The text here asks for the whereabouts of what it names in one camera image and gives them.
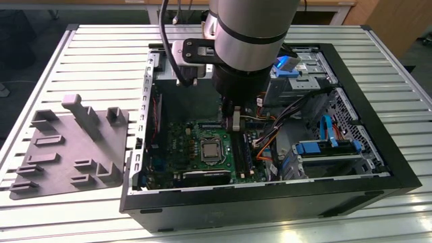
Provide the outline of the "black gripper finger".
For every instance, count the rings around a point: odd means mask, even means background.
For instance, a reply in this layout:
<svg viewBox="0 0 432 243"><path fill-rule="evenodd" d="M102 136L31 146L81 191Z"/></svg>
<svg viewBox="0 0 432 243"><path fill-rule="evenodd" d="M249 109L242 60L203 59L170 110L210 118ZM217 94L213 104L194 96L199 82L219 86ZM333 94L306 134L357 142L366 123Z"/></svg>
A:
<svg viewBox="0 0 432 243"><path fill-rule="evenodd" d="M245 131L243 107L230 100L223 100L223 126L227 133Z"/></svg>

